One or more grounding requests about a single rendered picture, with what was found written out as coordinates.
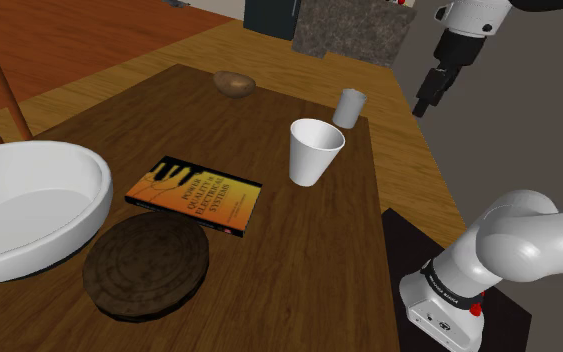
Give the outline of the large white bowl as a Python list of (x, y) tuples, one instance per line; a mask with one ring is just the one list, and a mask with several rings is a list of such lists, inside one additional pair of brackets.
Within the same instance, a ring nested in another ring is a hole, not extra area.
[(57, 141), (0, 145), (0, 282), (65, 261), (98, 232), (113, 197), (106, 161)]

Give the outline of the small grey cup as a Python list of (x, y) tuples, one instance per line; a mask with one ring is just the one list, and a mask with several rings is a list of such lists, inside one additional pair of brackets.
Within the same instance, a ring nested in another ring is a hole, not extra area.
[(344, 129), (352, 129), (366, 100), (366, 95), (356, 89), (343, 89), (332, 118), (333, 123)]

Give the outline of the dark brown round disc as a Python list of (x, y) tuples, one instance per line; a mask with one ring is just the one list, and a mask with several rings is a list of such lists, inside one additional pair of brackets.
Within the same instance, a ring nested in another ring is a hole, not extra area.
[(100, 312), (140, 323), (187, 303), (208, 268), (209, 241), (199, 224), (176, 213), (147, 212), (96, 241), (83, 266), (83, 286)]

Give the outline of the orange and black book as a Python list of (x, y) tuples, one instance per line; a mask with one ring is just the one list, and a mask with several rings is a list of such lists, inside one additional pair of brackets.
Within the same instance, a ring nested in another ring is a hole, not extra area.
[(133, 205), (172, 211), (202, 226), (242, 237), (262, 185), (165, 156), (125, 195)]

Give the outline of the black robot stand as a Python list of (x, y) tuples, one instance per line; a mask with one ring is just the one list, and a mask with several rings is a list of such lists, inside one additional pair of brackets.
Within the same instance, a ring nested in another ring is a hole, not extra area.
[[(382, 214), (401, 352), (450, 352), (407, 318), (399, 293), (406, 274), (415, 272), (443, 248), (393, 209)], [(525, 352), (532, 315), (497, 288), (485, 291), (485, 318), (479, 352)]]

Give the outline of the dark wooden table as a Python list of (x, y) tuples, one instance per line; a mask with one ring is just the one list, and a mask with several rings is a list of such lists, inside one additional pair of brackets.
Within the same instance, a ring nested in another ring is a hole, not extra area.
[(107, 226), (138, 213), (125, 194), (166, 155), (256, 181), (261, 194), (242, 237), (207, 231), (204, 283), (162, 319), (100, 313), (83, 255), (0, 284), (0, 352), (398, 352), (367, 121), (314, 186), (288, 175), (291, 124), (331, 115), (264, 88), (230, 99), (209, 73), (176, 65), (45, 131), (107, 161)]

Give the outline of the brown potato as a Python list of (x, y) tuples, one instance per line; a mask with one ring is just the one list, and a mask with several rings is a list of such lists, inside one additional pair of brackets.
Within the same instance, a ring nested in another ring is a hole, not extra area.
[(213, 82), (220, 93), (233, 99), (252, 94), (256, 87), (256, 82), (251, 77), (230, 71), (216, 72)]

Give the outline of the dark blue cabinet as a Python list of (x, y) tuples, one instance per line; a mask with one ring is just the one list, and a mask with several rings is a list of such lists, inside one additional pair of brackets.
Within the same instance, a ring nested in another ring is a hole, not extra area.
[(245, 0), (243, 27), (267, 36), (291, 41), (301, 0)]

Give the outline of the large white cup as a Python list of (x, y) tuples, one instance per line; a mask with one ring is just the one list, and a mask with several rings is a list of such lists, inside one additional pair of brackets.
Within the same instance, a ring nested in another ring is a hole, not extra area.
[(335, 126), (302, 118), (290, 126), (289, 177), (302, 187), (313, 186), (345, 146), (345, 137)]

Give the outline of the grey stone block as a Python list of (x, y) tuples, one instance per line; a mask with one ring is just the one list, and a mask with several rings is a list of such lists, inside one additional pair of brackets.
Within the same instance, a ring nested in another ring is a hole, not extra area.
[(391, 66), (417, 10), (398, 0), (302, 0), (292, 50)]

